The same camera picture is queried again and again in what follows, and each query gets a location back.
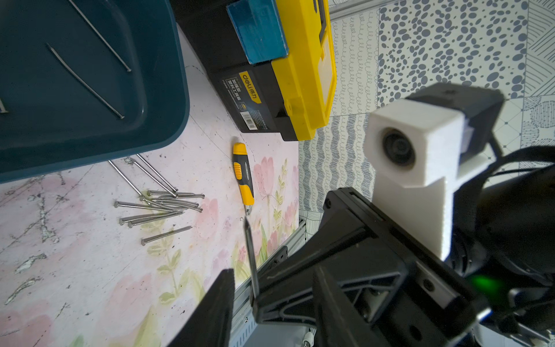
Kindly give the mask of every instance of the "barcode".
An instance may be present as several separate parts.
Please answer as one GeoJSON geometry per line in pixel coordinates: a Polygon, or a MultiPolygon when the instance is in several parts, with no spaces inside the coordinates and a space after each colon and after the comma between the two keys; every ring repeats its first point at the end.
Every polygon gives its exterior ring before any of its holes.
{"type": "Polygon", "coordinates": [[[249,130],[258,130],[249,112],[247,111],[241,112],[241,116],[243,117],[243,120],[245,121],[246,126],[249,127],[249,130]]]}

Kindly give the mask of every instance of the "deli logo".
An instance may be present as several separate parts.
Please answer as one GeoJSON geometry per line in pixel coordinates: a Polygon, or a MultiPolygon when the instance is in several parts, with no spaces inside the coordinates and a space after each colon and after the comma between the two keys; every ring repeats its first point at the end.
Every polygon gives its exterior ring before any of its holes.
{"type": "Polygon", "coordinates": [[[253,80],[250,78],[249,72],[247,71],[240,72],[239,76],[241,76],[241,81],[243,81],[243,84],[245,85],[246,90],[249,92],[250,98],[255,103],[261,104],[262,101],[260,100],[260,97],[256,92],[256,88],[254,88],[253,80]]]}

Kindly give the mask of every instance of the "blue plastic tray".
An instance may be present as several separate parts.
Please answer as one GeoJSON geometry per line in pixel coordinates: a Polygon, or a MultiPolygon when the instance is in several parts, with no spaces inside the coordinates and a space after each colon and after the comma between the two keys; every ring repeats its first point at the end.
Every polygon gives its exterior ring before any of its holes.
{"type": "Polygon", "coordinates": [[[0,4],[0,182],[161,148],[189,117],[181,47],[167,0],[0,4]],[[49,43],[120,120],[48,50],[49,43]]]}

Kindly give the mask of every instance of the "camera lens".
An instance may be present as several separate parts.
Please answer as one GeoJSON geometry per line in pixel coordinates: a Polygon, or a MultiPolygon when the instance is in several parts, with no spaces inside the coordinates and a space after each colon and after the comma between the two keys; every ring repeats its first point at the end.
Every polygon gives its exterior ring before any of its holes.
{"type": "Polygon", "coordinates": [[[384,152],[389,160],[399,166],[409,166],[415,162],[415,152],[410,141],[396,129],[385,134],[384,152]]]}

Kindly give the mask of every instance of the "wavy line pattern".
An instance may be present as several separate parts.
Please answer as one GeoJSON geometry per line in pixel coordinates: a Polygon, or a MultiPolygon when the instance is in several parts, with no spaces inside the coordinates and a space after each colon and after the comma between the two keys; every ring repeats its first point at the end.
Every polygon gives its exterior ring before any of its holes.
{"type": "Polygon", "coordinates": [[[354,187],[372,197],[375,173],[362,151],[367,122],[368,114],[333,117],[313,140],[299,144],[305,171],[301,173],[300,209],[323,212],[328,191],[339,187],[354,187]]]}
{"type": "Polygon", "coordinates": [[[332,24],[337,68],[332,116],[376,109],[377,13],[368,11],[332,24]]]}

